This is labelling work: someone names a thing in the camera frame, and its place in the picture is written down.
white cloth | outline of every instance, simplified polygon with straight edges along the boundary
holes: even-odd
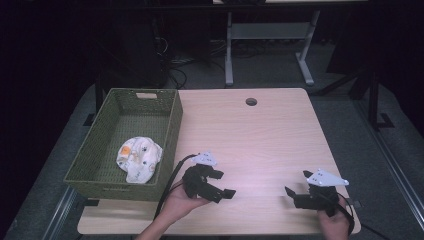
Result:
[[[128,183],[146,183],[155,173],[162,157],[162,148],[147,137],[127,140],[119,149],[116,163],[127,172]]]

wicker basket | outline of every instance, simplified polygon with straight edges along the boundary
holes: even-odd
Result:
[[[111,89],[64,181],[88,198],[158,201],[171,176],[183,109],[177,90]],[[146,184],[126,182],[121,145],[149,137],[163,149]]]

black cable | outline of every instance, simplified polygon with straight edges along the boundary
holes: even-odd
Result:
[[[171,70],[180,72],[183,76],[184,76],[184,80],[183,83],[179,83],[177,78],[174,76],[174,74],[171,73]],[[175,83],[175,88],[176,89],[181,89],[183,87],[185,87],[185,84],[187,83],[187,75],[185,74],[185,72],[183,72],[182,70],[176,69],[176,68],[170,68],[169,69],[169,77],[172,79],[172,81]]]
[[[126,64],[125,62],[123,62],[121,59],[119,59],[118,57],[116,57],[111,51],[109,51],[105,46],[103,46],[103,44],[101,44],[97,39],[92,38],[93,41],[101,48],[103,49],[106,53],[108,53],[115,61],[117,61],[119,64],[121,64],[122,66],[124,66],[126,69],[128,69],[136,78],[142,80],[142,81],[146,81],[147,83],[149,83],[152,86],[156,86],[156,83],[152,83],[150,81],[150,79],[145,79],[142,78],[141,76],[139,76],[139,74],[128,64]]]
[[[337,193],[338,195],[342,196],[343,199],[346,199],[343,195],[341,195],[340,193]],[[330,199],[328,199],[326,196],[322,195],[322,194],[317,194],[319,197],[321,197],[322,199],[326,200],[327,202],[329,202],[330,204],[334,204],[333,201],[331,201]],[[350,203],[348,201],[346,201],[346,204],[349,206],[350,210],[352,211],[352,208],[350,207]],[[348,211],[346,211],[346,209],[341,206],[339,203],[336,203],[334,205],[341,213],[343,213],[343,215],[345,215],[345,217],[347,218],[347,220],[349,221],[349,229],[348,229],[348,236],[350,236],[350,234],[352,233],[353,229],[355,228],[355,218],[353,217],[353,211],[352,214],[350,214]]]
[[[158,206],[156,208],[156,213],[153,219],[156,219],[156,217],[159,215],[160,211],[162,210],[163,203],[165,202],[165,199],[168,197],[168,194],[170,193],[170,188],[172,186],[172,183],[175,180],[175,177],[178,174],[178,171],[180,171],[181,167],[183,166],[184,162],[187,161],[187,159],[190,159],[192,157],[195,157],[197,155],[191,154],[185,157],[183,160],[179,161],[177,166],[175,167],[174,171],[172,172],[171,176],[169,177],[168,183],[166,184],[165,189],[163,190],[162,196],[160,197],[160,200],[158,202]]]

human hand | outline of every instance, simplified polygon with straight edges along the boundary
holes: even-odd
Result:
[[[339,204],[346,208],[346,201],[339,197]],[[332,217],[328,217],[325,210],[318,210],[318,220],[321,231],[326,240],[347,240],[349,231],[349,220],[346,216],[336,209]]]
[[[173,224],[179,219],[185,217],[193,209],[203,206],[209,202],[209,200],[198,198],[197,196],[189,198],[184,190],[183,180],[180,180],[171,187],[159,216],[162,219],[167,219],[170,224]]]
[[[141,232],[136,240],[154,240],[160,236],[179,219],[185,217],[193,209],[203,206],[210,201],[204,198],[189,198],[184,190],[183,181],[175,183],[165,201],[162,211],[157,218]]]

